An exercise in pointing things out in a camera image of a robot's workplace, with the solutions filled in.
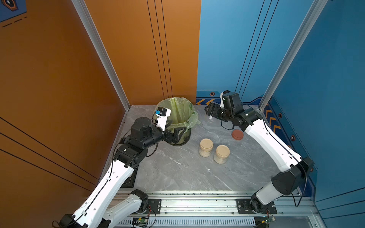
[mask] trash can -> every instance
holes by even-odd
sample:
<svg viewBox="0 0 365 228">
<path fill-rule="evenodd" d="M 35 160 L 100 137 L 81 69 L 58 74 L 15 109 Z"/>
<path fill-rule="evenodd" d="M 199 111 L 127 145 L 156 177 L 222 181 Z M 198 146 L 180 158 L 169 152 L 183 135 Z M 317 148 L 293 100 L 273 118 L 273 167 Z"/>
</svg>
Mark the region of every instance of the trash can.
<svg viewBox="0 0 365 228">
<path fill-rule="evenodd" d="M 195 111 L 193 104 L 184 97 L 173 97 L 160 101 L 158 107 L 171 109 L 171 115 L 167 118 L 166 129 L 174 132 L 174 128 L 186 127 L 181 139 L 178 143 L 170 143 L 173 146 L 181 146 L 186 144 L 190 139 L 191 128 L 200 123 L 198 120 L 198 113 Z"/>
</svg>

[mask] marble table surface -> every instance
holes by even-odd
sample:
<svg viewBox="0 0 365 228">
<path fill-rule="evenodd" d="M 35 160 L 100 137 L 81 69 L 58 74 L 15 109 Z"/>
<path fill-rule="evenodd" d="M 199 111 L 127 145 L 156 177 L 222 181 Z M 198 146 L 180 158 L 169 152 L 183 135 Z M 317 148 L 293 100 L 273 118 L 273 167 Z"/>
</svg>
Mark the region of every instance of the marble table surface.
<svg viewBox="0 0 365 228">
<path fill-rule="evenodd" d="M 155 105 L 133 105 L 127 113 L 122 129 L 124 135 L 139 117 L 153 115 Z M 264 149 L 244 132 L 237 141 L 231 132 L 221 127 L 218 119 L 209 119 L 203 105 L 195 105 L 200 124 L 191 131 L 191 138 L 183 146 L 172 146 L 166 142 L 158 144 L 157 151 L 139 165 L 133 189 L 145 192 L 161 190 L 233 190 L 256 191 L 279 173 L 274 161 Z M 230 123 L 223 126 L 231 128 Z M 199 155 L 199 144 L 204 138 L 213 141 L 210 157 Z M 225 164 L 217 164 L 213 154 L 218 145 L 226 145 L 230 156 Z"/>
</svg>

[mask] beige jar lid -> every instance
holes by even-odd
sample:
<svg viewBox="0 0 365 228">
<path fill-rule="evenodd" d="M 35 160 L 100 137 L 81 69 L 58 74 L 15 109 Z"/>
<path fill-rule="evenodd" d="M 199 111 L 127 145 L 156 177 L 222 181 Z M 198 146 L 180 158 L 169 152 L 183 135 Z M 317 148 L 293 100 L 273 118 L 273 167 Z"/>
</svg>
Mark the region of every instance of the beige jar lid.
<svg viewBox="0 0 365 228">
<path fill-rule="evenodd" d="M 213 149 L 213 142 L 210 139 L 203 139 L 200 141 L 200 149 L 209 152 Z"/>
<path fill-rule="evenodd" d="M 220 159 L 226 159 L 228 158 L 230 151 L 229 148 L 225 145 L 219 145 L 215 151 L 215 154 L 217 155 L 217 157 L 219 157 Z"/>
</svg>

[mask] glass jar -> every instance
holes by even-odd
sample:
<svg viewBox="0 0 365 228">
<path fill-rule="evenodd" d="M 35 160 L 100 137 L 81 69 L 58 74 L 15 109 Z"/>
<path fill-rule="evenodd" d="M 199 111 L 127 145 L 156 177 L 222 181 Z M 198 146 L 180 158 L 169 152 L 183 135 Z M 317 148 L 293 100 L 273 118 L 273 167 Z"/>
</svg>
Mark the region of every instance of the glass jar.
<svg viewBox="0 0 365 228">
<path fill-rule="evenodd" d="M 214 161 L 218 164 L 224 164 L 227 161 L 229 154 L 230 150 L 228 146 L 219 145 L 215 150 Z"/>
<path fill-rule="evenodd" d="M 213 142 L 210 139 L 203 139 L 200 141 L 199 154 L 202 157 L 209 157 L 212 153 Z"/>
</svg>

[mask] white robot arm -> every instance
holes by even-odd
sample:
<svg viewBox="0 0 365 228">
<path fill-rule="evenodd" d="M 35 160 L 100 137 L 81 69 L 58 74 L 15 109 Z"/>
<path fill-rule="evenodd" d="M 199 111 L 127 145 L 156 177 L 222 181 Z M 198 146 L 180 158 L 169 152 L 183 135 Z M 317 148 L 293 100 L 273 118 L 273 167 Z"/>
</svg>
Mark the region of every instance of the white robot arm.
<svg viewBox="0 0 365 228">
<path fill-rule="evenodd" d="M 118 148 L 113 161 L 102 180 L 89 198 L 73 213 L 66 214 L 56 228 L 112 228 L 128 215 L 144 213 L 147 208 L 148 195 L 140 190 L 134 190 L 127 199 L 107 209 L 122 183 L 133 173 L 144 157 L 147 148 L 160 141 L 177 143 L 186 128 L 165 130 L 167 117 L 171 110 L 159 107 L 156 125 L 151 119 L 141 117 L 136 119 L 127 136 Z"/>
<path fill-rule="evenodd" d="M 295 153 L 268 127 L 263 117 L 254 109 L 244 109 L 238 93 L 228 90 L 221 94 L 221 104 L 211 102 L 205 107 L 205 113 L 221 121 L 231 121 L 248 135 L 253 137 L 274 160 L 280 173 L 271 178 L 271 182 L 254 193 L 251 207 L 264 212 L 265 206 L 282 195 L 289 195 L 304 181 L 313 167 L 313 161 Z"/>
</svg>

